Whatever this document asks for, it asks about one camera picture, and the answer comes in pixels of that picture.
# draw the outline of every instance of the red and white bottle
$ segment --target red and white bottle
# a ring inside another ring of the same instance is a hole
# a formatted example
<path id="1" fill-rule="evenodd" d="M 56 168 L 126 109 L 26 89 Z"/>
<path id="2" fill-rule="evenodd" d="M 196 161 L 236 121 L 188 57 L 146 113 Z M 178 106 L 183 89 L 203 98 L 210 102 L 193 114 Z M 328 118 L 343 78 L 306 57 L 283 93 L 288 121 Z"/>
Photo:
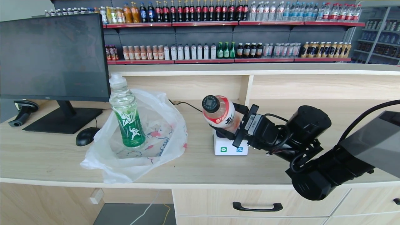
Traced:
<path id="1" fill-rule="evenodd" d="M 221 95 L 208 95 L 203 99 L 203 116 L 213 127 L 235 133 L 240 125 L 239 113 L 233 103 Z"/>

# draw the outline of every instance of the drawer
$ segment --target drawer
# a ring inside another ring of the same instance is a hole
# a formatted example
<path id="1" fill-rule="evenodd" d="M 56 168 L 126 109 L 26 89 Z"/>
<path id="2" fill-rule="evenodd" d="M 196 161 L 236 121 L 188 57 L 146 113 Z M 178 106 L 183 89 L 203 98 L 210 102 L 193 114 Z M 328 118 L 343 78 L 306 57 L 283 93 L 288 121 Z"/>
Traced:
<path id="1" fill-rule="evenodd" d="M 356 215 L 400 211 L 393 201 L 400 198 L 400 187 L 353 188 L 339 205 L 336 215 Z"/>
<path id="2" fill-rule="evenodd" d="M 348 189 L 336 189 L 322 201 L 310 201 L 295 190 L 243 190 L 243 189 L 173 189 L 177 215 L 213 216 L 329 216 L 343 199 Z M 239 211 L 232 202 L 245 208 L 271 209 L 281 203 L 277 212 Z"/>
<path id="3" fill-rule="evenodd" d="M 177 216 L 176 225 L 321 225 L 327 218 L 229 218 Z"/>
<path id="4" fill-rule="evenodd" d="M 400 212 L 331 217 L 324 225 L 399 225 Z"/>

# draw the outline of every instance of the green glass bottle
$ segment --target green glass bottle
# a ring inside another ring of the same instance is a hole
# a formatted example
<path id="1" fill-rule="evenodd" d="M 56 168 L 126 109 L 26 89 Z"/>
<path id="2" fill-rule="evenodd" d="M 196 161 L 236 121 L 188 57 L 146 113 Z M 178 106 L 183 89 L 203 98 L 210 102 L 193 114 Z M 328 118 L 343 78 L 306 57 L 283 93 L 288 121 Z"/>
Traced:
<path id="1" fill-rule="evenodd" d="M 224 57 L 224 50 L 222 49 L 222 42 L 218 43 L 217 58 Z"/>
<path id="2" fill-rule="evenodd" d="M 236 51 L 235 51 L 235 42 L 232 41 L 232 45 L 229 51 L 229 58 L 235 58 Z"/>
<path id="3" fill-rule="evenodd" d="M 225 42 L 224 58 L 229 58 L 229 43 Z"/>

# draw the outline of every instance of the plastic bag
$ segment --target plastic bag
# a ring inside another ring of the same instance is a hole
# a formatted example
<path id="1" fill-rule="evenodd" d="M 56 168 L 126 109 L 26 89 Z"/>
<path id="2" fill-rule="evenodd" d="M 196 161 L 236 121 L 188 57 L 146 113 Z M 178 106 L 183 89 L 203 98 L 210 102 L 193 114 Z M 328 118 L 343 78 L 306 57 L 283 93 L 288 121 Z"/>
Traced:
<path id="1" fill-rule="evenodd" d="M 112 112 L 94 136 L 81 166 L 102 169 L 104 183 L 131 183 L 151 169 L 178 158 L 187 147 L 186 123 L 165 93 L 131 89 L 146 136 L 144 147 L 122 143 L 117 118 Z"/>

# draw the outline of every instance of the bottle cap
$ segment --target bottle cap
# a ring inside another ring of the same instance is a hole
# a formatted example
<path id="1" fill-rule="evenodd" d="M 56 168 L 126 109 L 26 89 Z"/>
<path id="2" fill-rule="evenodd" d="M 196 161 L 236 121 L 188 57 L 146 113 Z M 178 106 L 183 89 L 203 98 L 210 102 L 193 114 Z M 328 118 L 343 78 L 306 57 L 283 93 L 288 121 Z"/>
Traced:
<path id="1" fill-rule="evenodd" d="M 208 113 L 215 113 L 220 109 L 220 101 L 214 95 L 207 95 L 203 98 L 202 106 Z"/>

